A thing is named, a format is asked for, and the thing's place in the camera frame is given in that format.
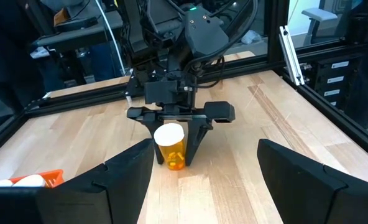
white bottle cap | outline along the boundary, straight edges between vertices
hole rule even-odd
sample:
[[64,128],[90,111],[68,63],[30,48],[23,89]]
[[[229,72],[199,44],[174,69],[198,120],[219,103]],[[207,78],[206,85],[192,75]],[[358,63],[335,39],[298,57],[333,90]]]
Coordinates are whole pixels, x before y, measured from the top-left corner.
[[34,174],[29,175],[27,177],[24,177],[20,181],[18,181],[16,184],[13,185],[13,187],[45,187],[46,181],[43,179],[41,175]]
[[172,146],[184,138],[184,129],[176,123],[164,124],[159,127],[155,134],[155,142],[159,146]]
[[12,185],[10,180],[0,180],[0,187],[11,187]]

white wall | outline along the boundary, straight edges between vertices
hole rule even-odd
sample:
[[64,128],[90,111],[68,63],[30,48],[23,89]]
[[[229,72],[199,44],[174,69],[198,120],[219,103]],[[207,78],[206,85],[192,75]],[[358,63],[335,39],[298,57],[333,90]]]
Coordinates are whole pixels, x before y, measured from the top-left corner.
[[319,6],[320,0],[290,0],[289,18],[288,18],[288,20],[290,19],[290,21],[288,21],[290,34],[291,35],[306,34],[310,26],[310,20],[308,19],[308,16],[304,16],[301,12],[304,9]]

black metal frame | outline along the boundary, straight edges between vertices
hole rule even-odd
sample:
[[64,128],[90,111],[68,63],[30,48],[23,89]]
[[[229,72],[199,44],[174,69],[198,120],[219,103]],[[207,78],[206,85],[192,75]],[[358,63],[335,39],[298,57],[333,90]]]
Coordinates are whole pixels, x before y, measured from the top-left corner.
[[[278,41],[278,28],[279,26],[285,25],[285,21],[287,21],[289,0],[268,0],[266,6],[269,6],[270,9],[269,13],[266,12],[266,17],[268,17],[268,15],[276,15],[275,17],[270,17],[271,23],[269,26],[265,26],[268,27],[267,33],[269,34],[267,55],[227,62],[221,77],[219,75],[219,68],[210,66],[206,69],[203,77],[199,79],[199,83],[212,82],[218,79],[238,77],[267,70],[275,70],[278,74],[285,76],[282,68],[286,66],[286,64],[283,60],[282,50]],[[368,44],[348,45],[337,40],[297,49],[297,54],[299,62],[303,63],[353,54],[366,51],[367,49]],[[0,130],[0,147],[22,125],[24,125],[28,119],[117,100],[124,100],[126,88],[127,83],[123,83],[72,95],[41,99],[32,106],[29,105],[22,115],[15,116],[9,126]],[[368,132],[366,130],[363,130],[307,86],[294,86],[294,88],[328,117],[337,127],[342,129],[342,131],[368,152]]]

wooden table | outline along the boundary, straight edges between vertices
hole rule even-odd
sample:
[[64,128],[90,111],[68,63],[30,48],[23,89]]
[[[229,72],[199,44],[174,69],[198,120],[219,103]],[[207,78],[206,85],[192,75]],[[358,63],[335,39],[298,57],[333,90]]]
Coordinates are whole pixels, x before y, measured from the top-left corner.
[[[196,105],[219,100],[236,120],[214,123],[185,170],[155,160],[139,223],[281,223],[257,161],[260,138],[368,181],[368,154],[274,72],[199,90]],[[0,149],[0,179],[63,169],[68,180],[149,138],[126,109],[117,101],[30,119]]]

orange container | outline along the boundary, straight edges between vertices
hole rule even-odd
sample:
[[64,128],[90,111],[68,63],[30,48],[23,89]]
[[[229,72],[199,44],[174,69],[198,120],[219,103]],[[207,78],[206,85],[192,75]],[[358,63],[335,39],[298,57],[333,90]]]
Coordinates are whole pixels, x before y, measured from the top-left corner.
[[[64,183],[64,179],[62,178],[62,174],[64,173],[63,170],[52,170],[48,172],[39,173],[38,175],[41,175],[43,179],[46,180],[46,187],[54,188],[62,183]],[[24,177],[16,177],[13,179],[10,179],[10,181],[15,184]]]

